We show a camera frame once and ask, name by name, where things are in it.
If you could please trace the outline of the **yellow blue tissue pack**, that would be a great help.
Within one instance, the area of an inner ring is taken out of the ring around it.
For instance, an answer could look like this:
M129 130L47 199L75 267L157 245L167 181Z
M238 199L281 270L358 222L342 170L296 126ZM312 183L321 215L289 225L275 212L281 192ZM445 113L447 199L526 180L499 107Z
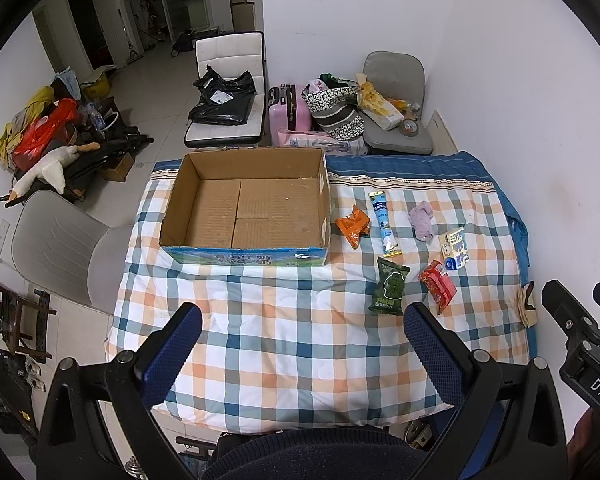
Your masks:
M460 226L440 236L441 255L448 271L464 268L469 260L464 234L465 230Z

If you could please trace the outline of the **brown tape roll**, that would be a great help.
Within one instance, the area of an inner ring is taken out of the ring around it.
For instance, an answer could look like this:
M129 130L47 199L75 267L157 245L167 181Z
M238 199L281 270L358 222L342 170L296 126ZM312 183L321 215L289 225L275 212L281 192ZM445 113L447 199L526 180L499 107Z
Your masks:
M418 122L415 119L404 118L399 126L400 133L404 136L416 136L419 130Z

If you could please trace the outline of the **grey chair by wall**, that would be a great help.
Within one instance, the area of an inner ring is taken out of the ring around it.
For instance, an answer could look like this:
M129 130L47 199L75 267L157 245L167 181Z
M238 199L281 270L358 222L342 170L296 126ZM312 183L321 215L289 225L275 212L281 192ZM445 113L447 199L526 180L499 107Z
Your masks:
M415 119L419 130L416 136L404 136L400 129L381 130L364 115L364 142L374 154L431 155L434 144L422 124L425 99L425 69L413 55L378 50L367 55L363 66L375 89L403 114Z

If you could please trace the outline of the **blue Nestle milk sachet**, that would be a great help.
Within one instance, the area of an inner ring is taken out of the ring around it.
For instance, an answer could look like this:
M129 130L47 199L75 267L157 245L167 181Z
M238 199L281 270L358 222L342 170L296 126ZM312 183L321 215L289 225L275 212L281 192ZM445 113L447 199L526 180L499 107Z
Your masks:
M388 203L386 194L382 191L370 193L370 202L378 222L384 256L386 258L400 256L402 250L394 236L389 219Z

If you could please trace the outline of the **black plastic bag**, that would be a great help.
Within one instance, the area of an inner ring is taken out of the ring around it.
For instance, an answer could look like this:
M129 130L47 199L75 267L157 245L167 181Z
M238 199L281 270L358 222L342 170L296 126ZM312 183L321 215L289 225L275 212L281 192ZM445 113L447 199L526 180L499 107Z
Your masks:
M198 103L188 119L196 124L241 126L248 122L257 95L253 76L248 70L237 78L225 79L211 65L204 76L194 82L200 92Z

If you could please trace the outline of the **plaid checkered blanket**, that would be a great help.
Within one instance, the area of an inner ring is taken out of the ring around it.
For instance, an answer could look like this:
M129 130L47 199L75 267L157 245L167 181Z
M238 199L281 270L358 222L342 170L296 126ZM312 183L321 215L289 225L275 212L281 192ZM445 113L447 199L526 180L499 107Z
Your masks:
M105 344L107 356L137 349L184 302L204 328L162 404L183 422L238 434L336 425L388 426L443 408L396 315L370 310L380 233L352 248L332 234L322 266L200 266L172 259L158 243L180 168L158 162L145 186L125 256ZM434 212L437 235L462 229L467 263L439 322L467 347L524 364L536 341L518 314L528 281L528 232L482 162L467 152L439 156L332 156L332 213L370 208L387 196L390 223L408 267L403 300L428 302L419 272L440 256L415 237L408 214Z

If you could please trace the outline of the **green snack bag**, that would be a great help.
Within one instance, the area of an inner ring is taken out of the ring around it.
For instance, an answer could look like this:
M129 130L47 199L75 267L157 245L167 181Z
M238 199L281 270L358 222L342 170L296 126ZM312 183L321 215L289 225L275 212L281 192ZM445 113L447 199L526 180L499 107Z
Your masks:
M377 314L401 315L406 279L411 269L386 258L377 259L379 280L368 310Z

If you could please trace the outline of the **red snack bag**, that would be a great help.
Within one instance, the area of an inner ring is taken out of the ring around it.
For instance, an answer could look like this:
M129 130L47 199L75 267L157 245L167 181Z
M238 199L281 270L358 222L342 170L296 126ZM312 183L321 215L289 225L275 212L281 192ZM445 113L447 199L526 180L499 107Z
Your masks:
M429 295L434 298L438 315L446 310L456 295L457 289L446 272L445 265L439 260L432 260L418 274L419 281L425 285Z

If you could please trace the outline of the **yellow cloth pile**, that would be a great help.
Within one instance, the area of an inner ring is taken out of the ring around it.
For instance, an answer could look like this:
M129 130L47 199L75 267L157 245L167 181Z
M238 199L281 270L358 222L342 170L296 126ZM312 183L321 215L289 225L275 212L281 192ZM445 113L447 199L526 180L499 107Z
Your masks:
M41 117L43 110L54 102L55 92L50 86L38 89L26 106L14 115L10 122L6 122L0 136L0 167L5 171L14 171L15 163L12 153L23 139L27 128Z

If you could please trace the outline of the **dark wooden chair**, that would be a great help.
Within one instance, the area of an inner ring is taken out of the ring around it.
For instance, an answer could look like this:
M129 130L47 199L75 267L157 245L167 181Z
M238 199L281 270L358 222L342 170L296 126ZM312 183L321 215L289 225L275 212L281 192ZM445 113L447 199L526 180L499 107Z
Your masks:
M11 354L21 353L36 362L45 363L52 355L46 349L47 321L57 311L50 307L50 294L45 290L33 291L35 301L18 295L0 283L0 334ZM24 310L36 313L34 335L22 330Z

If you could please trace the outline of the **orange snack bag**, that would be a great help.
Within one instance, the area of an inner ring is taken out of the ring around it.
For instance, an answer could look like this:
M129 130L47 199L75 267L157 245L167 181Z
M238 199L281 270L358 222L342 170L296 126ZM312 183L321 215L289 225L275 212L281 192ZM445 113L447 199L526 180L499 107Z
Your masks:
M347 217L338 218L335 224L353 249L358 249L362 236L370 234L370 218L356 205Z

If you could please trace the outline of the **small brown cardboard box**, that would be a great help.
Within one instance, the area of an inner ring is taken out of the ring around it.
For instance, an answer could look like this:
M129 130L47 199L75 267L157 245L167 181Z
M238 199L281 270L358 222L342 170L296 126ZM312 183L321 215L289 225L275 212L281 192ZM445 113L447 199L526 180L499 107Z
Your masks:
M100 170L100 175L105 181L125 182L126 177L129 175L132 167L134 166L134 162L134 157L129 153L125 153L111 167Z

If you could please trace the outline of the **beige black tag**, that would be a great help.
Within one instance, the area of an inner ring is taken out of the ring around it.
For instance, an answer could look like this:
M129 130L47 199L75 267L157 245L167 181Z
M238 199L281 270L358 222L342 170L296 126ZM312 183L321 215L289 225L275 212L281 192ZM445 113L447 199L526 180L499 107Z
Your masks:
M536 307L534 302L534 281L530 281L521 286L516 293L516 307L520 322L525 328L531 328L538 322Z

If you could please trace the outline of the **white goose plush toy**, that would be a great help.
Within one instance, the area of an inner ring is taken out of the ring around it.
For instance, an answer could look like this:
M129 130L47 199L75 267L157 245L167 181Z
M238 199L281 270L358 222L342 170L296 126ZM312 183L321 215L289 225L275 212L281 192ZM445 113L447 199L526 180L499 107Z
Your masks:
M99 149L100 144L97 142L55 148L32 166L14 184L9 194L2 198L2 201L10 204L23 198L30 191L35 180L50 185L58 194L62 194L66 187L65 168L75 162L82 153L94 152Z

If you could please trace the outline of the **white leather chair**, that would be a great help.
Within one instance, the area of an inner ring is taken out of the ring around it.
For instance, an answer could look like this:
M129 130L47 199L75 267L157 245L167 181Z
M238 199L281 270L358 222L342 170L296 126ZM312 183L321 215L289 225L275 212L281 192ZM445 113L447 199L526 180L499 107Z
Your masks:
M254 145L263 136L265 67L263 35L240 32L198 40L198 103L189 111L188 148Z

